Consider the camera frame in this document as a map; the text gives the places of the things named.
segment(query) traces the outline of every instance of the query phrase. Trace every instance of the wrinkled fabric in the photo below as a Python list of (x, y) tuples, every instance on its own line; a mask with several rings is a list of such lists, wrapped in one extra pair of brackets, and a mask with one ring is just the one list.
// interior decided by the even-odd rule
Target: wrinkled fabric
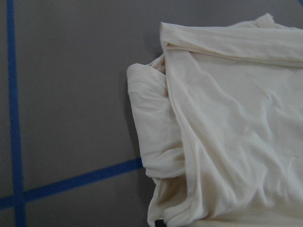
[(269, 14), (161, 23), (163, 55), (127, 70), (148, 223), (303, 226), (303, 30)]

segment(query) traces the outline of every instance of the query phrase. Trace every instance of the gray floor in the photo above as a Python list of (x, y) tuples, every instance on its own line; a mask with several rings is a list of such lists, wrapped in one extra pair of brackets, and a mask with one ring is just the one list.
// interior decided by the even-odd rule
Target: gray floor
[[(297, 0), (15, 0), (24, 188), (139, 157), (126, 69), (161, 54), (161, 21), (228, 26), (265, 13), (303, 28)], [(0, 198), (12, 194), (6, 3), (0, 0)], [(28, 226), (147, 226), (144, 170), (26, 205)], [(0, 210), (14, 226), (14, 210)]]

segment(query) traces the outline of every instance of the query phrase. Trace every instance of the clothing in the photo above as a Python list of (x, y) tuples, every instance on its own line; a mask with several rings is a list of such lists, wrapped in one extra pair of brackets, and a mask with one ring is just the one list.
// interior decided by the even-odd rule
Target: clothing
[(303, 226), (303, 30), (269, 14), (161, 23), (163, 55), (127, 70), (148, 223)]

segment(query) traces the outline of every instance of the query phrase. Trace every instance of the blue line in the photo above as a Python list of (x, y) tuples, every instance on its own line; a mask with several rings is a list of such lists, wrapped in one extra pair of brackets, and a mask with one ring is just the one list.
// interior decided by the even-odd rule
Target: blue line
[(89, 183), (104, 180), (116, 175), (127, 173), (136, 169), (142, 168), (142, 162), (140, 158), (120, 163), (115, 166), (110, 166), (104, 169), (100, 169), (88, 174), (73, 177), (68, 180), (53, 183), (41, 188), (32, 189), (24, 193), (26, 202), (34, 201), (42, 197), (57, 194), (66, 190), (70, 190), (76, 187), (80, 187)]
[(14, 197), (13, 196), (9, 196), (9, 197), (0, 199), (0, 210), (9, 208), (9, 207), (13, 207), (13, 206), (14, 206)]
[(25, 227), (25, 201), (23, 198), (22, 159), (20, 125), (18, 113), (18, 87), (15, 49), (14, 1), (7, 0), (7, 33), (9, 61), (9, 114), (12, 153), (13, 186), (15, 202), (15, 222), (17, 227)]

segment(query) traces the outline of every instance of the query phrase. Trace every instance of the folded shirt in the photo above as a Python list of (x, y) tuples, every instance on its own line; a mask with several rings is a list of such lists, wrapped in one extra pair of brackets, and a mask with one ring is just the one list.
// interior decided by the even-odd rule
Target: folded shirt
[(161, 23), (127, 70), (154, 227), (303, 226), (303, 30)]

